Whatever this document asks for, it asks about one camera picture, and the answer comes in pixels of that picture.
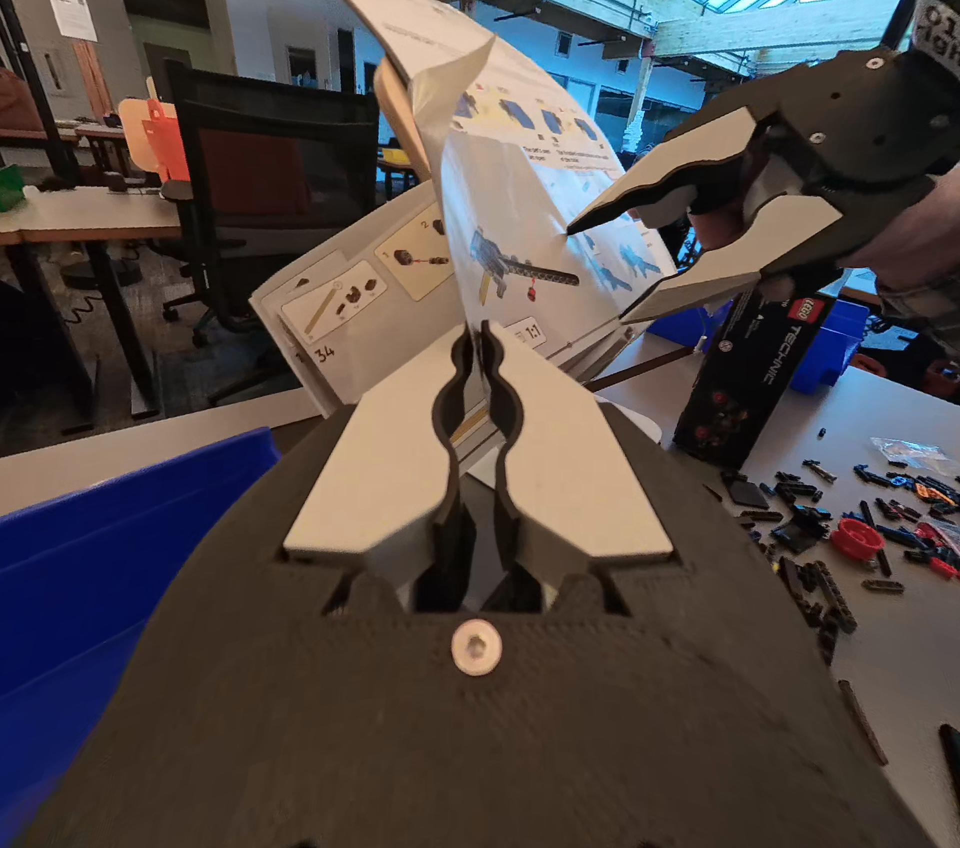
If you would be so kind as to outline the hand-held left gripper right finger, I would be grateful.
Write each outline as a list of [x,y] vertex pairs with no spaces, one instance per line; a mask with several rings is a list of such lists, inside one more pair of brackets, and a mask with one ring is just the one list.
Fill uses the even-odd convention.
[[558,591],[575,575],[671,560],[674,543],[623,441],[658,444],[496,322],[482,324],[482,367],[503,436],[493,488],[502,568]]

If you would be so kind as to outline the instruction booklet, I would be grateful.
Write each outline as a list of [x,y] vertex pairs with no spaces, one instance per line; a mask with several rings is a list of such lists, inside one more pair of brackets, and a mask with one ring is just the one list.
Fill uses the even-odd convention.
[[269,278],[250,301],[329,417],[464,322],[496,321],[590,384],[648,324],[627,313],[676,272],[622,214],[570,222],[623,168],[590,115],[536,63],[437,0],[342,0],[384,51],[426,178]]

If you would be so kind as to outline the person's right hand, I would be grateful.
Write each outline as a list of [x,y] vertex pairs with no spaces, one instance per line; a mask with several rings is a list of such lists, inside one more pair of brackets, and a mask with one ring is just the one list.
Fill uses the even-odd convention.
[[866,246],[844,258],[848,268],[869,268],[890,290],[926,288],[959,267],[959,167],[899,214]]

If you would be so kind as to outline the black flat panel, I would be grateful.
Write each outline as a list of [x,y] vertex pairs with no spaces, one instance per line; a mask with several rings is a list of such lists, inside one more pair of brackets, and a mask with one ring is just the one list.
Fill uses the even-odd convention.
[[738,471],[721,471],[723,483],[729,499],[737,506],[750,510],[769,510],[770,503],[761,488]]

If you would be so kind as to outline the black curved panel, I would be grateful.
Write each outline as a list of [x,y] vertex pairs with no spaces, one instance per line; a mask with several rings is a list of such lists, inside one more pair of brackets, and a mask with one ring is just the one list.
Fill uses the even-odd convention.
[[811,550],[832,533],[833,515],[827,509],[795,503],[790,508],[790,515],[788,521],[770,532],[769,541],[793,554]]

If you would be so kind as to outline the adjacent grey table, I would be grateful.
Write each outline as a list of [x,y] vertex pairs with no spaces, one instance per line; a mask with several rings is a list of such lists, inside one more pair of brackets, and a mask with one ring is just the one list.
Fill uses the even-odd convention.
[[280,430],[287,444],[319,416],[306,389],[297,388],[3,457],[1,514],[261,428]]

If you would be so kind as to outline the clear plastic bag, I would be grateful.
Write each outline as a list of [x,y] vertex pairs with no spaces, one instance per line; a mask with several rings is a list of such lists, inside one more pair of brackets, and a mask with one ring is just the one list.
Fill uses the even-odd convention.
[[942,463],[953,463],[953,459],[944,454],[939,446],[882,437],[870,438],[870,445],[888,462],[897,462],[907,467],[934,470]]

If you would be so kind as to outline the pile of black beams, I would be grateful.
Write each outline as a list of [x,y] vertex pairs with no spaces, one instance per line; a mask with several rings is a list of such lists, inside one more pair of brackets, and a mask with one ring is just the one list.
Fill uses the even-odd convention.
[[913,587],[895,572],[893,580],[905,586],[903,595],[864,590],[865,579],[883,578],[878,572],[853,562],[827,540],[794,554],[769,541],[769,534],[791,518],[790,508],[811,500],[816,480],[805,467],[781,468],[765,479],[744,474],[769,501],[769,510],[750,510],[734,504],[721,481],[720,471],[699,466],[698,479],[707,494],[735,521],[748,541],[786,591],[803,622],[815,634],[823,662],[836,671],[851,666],[882,671],[901,659],[907,610],[913,607]]

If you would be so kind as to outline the red wheel rim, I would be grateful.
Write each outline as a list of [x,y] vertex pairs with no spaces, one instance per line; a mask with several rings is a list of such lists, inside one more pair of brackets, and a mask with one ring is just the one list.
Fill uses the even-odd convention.
[[884,537],[878,530],[853,517],[838,519],[828,542],[840,554],[862,563],[875,560],[885,548]]

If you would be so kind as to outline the pile of small connector pins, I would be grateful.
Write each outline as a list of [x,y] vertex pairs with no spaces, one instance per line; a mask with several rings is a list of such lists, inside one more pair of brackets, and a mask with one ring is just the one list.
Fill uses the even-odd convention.
[[945,580],[958,579],[958,491],[953,487],[898,462],[885,467],[860,462],[849,470],[853,491],[844,496],[843,507],[835,492],[838,476],[814,459],[804,460],[803,467],[816,484],[808,502],[796,499],[794,505],[829,511],[831,531],[838,520],[852,517],[884,537],[884,549],[870,562],[839,554],[882,578],[893,579],[894,567],[905,561]]

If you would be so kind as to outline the black office chair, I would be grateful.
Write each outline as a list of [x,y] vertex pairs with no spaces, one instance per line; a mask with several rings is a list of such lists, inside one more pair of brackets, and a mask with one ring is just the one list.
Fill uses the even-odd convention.
[[189,174],[172,200],[198,300],[225,332],[265,335],[254,291],[378,206],[378,101],[165,67]]

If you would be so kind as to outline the brown axle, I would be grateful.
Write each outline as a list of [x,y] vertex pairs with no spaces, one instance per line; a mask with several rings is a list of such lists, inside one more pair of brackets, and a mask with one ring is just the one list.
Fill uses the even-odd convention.
[[889,758],[884,752],[879,738],[874,731],[866,715],[866,711],[861,705],[851,682],[847,679],[839,679],[837,681],[837,687],[841,693],[846,710],[853,719],[863,740],[867,746],[869,746],[873,758],[882,768],[886,768],[890,764]]

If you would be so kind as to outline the white office table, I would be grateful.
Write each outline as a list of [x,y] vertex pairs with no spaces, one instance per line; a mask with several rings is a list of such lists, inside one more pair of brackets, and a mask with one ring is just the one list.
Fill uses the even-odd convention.
[[176,207],[149,191],[117,193],[105,187],[82,186],[41,192],[27,185],[23,199],[2,212],[2,249],[19,288],[37,306],[42,332],[53,344],[54,375],[68,391],[84,429],[92,427],[97,407],[99,360],[93,360],[89,371],[55,304],[34,247],[78,242],[83,248],[130,374],[131,417],[141,420],[160,411],[154,359],[140,343],[107,245],[174,239],[180,233]]

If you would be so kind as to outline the orange chair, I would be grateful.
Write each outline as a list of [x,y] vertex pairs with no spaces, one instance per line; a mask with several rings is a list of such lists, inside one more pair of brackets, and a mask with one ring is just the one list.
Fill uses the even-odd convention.
[[186,152],[174,105],[154,98],[126,98],[117,109],[133,164],[162,183],[189,182]]

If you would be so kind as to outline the white paper sheet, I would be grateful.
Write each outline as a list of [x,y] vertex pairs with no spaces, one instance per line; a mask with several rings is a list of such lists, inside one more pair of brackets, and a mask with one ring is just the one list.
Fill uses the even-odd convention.
[[97,44],[99,42],[88,0],[49,0],[61,37]]

